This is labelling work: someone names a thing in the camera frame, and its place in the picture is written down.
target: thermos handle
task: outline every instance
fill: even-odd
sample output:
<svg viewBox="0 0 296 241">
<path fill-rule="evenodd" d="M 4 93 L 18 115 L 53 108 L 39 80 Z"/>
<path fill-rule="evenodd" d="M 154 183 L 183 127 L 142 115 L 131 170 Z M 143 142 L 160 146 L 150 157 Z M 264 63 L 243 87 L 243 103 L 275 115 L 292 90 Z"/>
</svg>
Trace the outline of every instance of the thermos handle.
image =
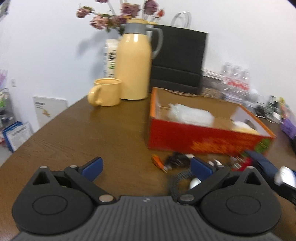
<svg viewBox="0 0 296 241">
<path fill-rule="evenodd" d="M 155 58 L 158 55 L 161 47 L 163 46 L 163 31 L 160 28 L 146 28 L 146 31 L 158 32 L 157 47 L 156 50 L 152 53 L 152 58 Z"/>
</svg>

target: wooden table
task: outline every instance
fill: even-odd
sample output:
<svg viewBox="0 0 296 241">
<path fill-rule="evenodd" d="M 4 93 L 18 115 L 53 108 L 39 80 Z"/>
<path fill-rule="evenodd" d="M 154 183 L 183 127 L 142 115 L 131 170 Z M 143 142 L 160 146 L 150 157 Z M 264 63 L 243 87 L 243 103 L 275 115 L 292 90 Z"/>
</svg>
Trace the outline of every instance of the wooden table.
<svg viewBox="0 0 296 241">
<path fill-rule="evenodd" d="M 93 108 L 84 98 L 35 133 L 0 168 L 0 240 L 10 240 L 18 233 L 11 207 L 39 166 L 62 170 L 101 156 L 104 170 L 94 183 L 116 198 L 168 195 L 168 176 L 151 162 L 152 154 L 164 158 L 168 153 L 150 151 L 144 141 L 148 109 L 148 99 Z M 268 158 L 278 168 L 285 165 L 296 169 L 296 157 L 287 136 L 278 125 L 268 124 L 278 137 Z M 279 200 L 282 218 L 275 233 L 283 240 L 295 240 L 294 206 L 281 197 Z"/>
</svg>

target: metal bolt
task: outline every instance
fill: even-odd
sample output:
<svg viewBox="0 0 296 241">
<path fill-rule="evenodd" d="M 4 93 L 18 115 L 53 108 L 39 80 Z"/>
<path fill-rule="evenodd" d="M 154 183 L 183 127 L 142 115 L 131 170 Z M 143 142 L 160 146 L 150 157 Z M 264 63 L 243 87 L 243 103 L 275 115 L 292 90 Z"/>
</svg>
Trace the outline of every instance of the metal bolt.
<svg viewBox="0 0 296 241">
<path fill-rule="evenodd" d="M 99 196 L 99 200 L 101 202 L 111 202 L 114 199 L 113 196 L 111 196 L 110 194 L 104 194 Z"/>
<path fill-rule="evenodd" d="M 191 194 L 183 194 L 180 196 L 180 200 L 183 202 L 191 202 L 194 200 L 194 196 Z"/>
</svg>

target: white plastic bag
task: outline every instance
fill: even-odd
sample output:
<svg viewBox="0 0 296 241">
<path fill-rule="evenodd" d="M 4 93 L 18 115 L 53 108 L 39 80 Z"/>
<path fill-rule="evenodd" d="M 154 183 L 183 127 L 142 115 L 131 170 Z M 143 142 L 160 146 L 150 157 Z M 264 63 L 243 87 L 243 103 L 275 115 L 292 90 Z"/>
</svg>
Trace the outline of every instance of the white plastic bag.
<svg viewBox="0 0 296 241">
<path fill-rule="evenodd" d="M 206 110 L 190 108 L 181 104 L 169 104 L 169 106 L 168 118 L 172 121 L 197 126 L 211 127 L 213 125 L 214 117 Z"/>
</svg>

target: gray ribbed surface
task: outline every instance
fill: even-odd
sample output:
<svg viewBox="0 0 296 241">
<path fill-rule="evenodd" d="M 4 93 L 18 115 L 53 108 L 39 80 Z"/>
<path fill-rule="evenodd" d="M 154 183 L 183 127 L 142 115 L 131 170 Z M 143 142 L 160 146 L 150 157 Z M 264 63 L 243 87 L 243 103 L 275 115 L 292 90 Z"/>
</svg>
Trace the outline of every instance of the gray ribbed surface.
<svg viewBox="0 0 296 241">
<path fill-rule="evenodd" d="M 241 238 L 208 226 L 192 206 L 176 204 L 170 196 L 129 197 L 100 206 L 80 228 L 58 236 L 21 232 L 14 241 L 280 241 L 269 233 Z"/>
</svg>

